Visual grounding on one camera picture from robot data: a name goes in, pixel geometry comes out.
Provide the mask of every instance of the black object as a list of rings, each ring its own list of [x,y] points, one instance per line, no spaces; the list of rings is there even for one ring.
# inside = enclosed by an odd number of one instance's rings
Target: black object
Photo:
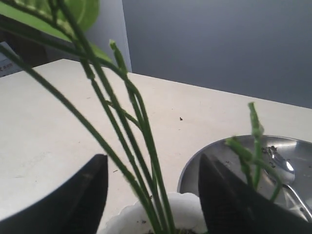
[[[107,189],[107,156],[95,155],[50,195],[1,221],[0,233],[95,234]]]
[[[272,204],[213,155],[201,156],[198,190],[210,234],[312,233],[312,223]]]

